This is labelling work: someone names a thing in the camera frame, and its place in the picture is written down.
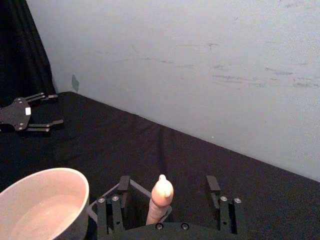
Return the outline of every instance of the beige cylindrical object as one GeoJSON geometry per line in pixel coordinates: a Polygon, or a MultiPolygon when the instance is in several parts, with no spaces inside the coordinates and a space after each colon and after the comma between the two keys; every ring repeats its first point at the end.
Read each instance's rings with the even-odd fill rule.
{"type": "Polygon", "coordinates": [[[166,176],[161,174],[151,192],[146,225],[156,224],[166,214],[174,197],[174,187],[166,176]]]}
{"type": "Polygon", "coordinates": [[[88,227],[89,184],[74,169],[29,175],[0,193],[0,239],[81,240],[88,227]]]}

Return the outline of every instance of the white wall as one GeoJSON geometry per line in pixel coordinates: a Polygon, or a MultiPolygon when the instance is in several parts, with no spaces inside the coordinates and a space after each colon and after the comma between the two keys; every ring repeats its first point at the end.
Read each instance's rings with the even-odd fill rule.
{"type": "Polygon", "coordinates": [[[57,89],[320,181],[316,0],[28,0],[57,89]]]}

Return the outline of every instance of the black curtain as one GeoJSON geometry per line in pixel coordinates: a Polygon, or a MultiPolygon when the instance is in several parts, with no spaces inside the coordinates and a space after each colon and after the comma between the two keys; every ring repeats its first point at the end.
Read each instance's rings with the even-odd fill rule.
{"type": "Polygon", "coordinates": [[[0,0],[0,105],[55,94],[50,63],[26,0],[0,0]]]}

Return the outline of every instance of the black metal bracket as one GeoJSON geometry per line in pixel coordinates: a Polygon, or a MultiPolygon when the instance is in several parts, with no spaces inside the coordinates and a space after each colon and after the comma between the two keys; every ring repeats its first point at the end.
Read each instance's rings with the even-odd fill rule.
{"type": "Polygon", "coordinates": [[[43,92],[27,97],[17,97],[12,104],[0,108],[0,126],[11,125],[17,132],[43,133],[48,133],[52,126],[63,128],[63,120],[56,120],[44,124],[29,123],[32,106],[36,104],[51,104],[57,102],[58,95],[45,96],[43,92]]]}
{"type": "Polygon", "coordinates": [[[98,240],[248,239],[242,201],[238,197],[228,200],[226,196],[220,196],[221,189],[214,176],[206,176],[205,193],[217,220],[217,229],[187,222],[162,222],[127,229],[124,213],[130,207],[129,182],[129,176],[122,176],[117,194],[110,198],[102,196],[97,199],[98,240]]]}

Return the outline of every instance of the white bowl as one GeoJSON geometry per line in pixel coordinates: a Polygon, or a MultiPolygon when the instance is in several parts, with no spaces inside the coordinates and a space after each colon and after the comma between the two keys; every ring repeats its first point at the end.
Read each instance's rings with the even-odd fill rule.
{"type": "Polygon", "coordinates": [[[82,240],[88,205],[89,184],[81,172],[36,172],[0,193],[0,239],[82,240]]]}

